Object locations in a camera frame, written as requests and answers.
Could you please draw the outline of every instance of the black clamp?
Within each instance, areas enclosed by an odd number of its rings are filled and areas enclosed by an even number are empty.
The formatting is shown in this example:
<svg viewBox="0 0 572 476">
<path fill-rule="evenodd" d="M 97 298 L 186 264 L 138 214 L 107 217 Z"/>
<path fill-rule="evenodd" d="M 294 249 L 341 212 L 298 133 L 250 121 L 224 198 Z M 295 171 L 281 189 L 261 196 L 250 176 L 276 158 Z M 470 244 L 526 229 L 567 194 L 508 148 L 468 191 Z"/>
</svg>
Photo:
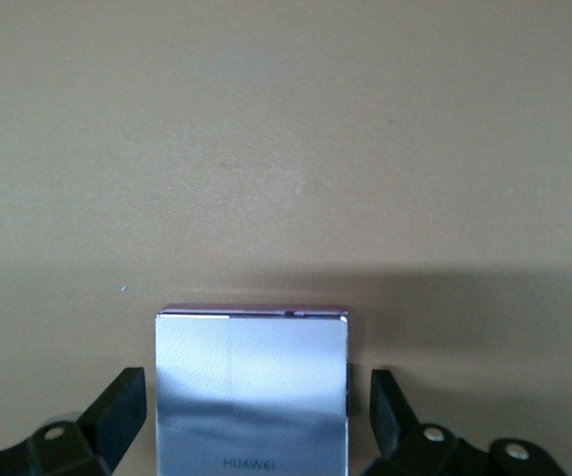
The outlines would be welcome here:
<svg viewBox="0 0 572 476">
<path fill-rule="evenodd" d="M 145 371 L 127 368 L 77 421 L 39 428 L 0 451 L 0 476 L 108 476 L 147 416 Z"/>
<path fill-rule="evenodd" d="M 488 453 L 437 424 L 421 424 L 388 370 L 372 372 L 370 422 L 381 451 L 363 476 L 566 476 L 540 446 L 498 439 Z"/>
</svg>

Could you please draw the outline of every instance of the beige wall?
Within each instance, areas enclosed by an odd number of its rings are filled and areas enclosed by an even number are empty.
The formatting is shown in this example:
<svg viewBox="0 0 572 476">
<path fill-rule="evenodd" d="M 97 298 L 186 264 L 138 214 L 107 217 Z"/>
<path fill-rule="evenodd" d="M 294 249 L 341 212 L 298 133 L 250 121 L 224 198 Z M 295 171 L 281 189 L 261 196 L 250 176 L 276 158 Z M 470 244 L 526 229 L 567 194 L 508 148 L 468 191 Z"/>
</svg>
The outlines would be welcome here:
<svg viewBox="0 0 572 476">
<path fill-rule="evenodd" d="M 351 306 L 355 473 L 388 365 L 572 474 L 572 2 L 0 2 L 0 446 L 183 300 Z"/>
</svg>

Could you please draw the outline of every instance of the box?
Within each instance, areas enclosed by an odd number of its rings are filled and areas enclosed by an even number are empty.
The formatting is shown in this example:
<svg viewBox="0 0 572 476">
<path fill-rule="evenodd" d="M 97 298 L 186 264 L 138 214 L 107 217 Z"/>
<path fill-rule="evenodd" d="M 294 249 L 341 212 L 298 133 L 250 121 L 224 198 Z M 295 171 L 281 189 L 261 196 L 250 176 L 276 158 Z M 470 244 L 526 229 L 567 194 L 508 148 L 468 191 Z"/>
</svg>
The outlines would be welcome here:
<svg viewBox="0 0 572 476">
<path fill-rule="evenodd" d="M 347 312 L 172 304 L 156 317 L 158 474 L 347 474 Z"/>
</svg>

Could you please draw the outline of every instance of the silver box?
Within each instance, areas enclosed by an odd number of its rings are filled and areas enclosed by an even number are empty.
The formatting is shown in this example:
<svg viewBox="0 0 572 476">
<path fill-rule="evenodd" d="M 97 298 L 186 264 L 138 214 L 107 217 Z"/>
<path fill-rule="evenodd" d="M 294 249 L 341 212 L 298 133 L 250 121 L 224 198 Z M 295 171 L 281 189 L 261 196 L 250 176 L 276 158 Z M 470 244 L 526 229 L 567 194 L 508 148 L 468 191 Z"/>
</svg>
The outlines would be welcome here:
<svg viewBox="0 0 572 476">
<path fill-rule="evenodd" d="M 347 474 L 347 312 L 174 304 L 156 318 L 158 474 Z"/>
</svg>

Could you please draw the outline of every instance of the screw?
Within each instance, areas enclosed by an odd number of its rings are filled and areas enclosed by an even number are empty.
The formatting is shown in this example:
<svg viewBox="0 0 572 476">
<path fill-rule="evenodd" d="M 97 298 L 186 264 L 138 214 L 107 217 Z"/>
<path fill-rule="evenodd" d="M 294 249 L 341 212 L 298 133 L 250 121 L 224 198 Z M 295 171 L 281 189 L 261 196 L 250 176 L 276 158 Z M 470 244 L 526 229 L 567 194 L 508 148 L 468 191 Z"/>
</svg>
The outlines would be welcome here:
<svg viewBox="0 0 572 476">
<path fill-rule="evenodd" d="M 65 430 L 62 426 L 55 426 L 54 428 L 50 428 L 44 434 L 45 439 L 57 439 L 59 436 L 62 436 L 65 433 Z"/>
<path fill-rule="evenodd" d="M 508 456 L 514 459 L 518 459 L 520 461 L 525 461 L 527 458 L 530 457 L 527 450 L 517 443 L 508 443 L 506 445 L 506 453 Z"/>
<path fill-rule="evenodd" d="M 430 426 L 427 428 L 424 431 L 424 436 L 426 436 L 426 439 L 429 441 L 434 441 L 436 443 L 444 441 L 444 433 L 440 428 L 436 428 L 435 426 Z"/>
</svg>

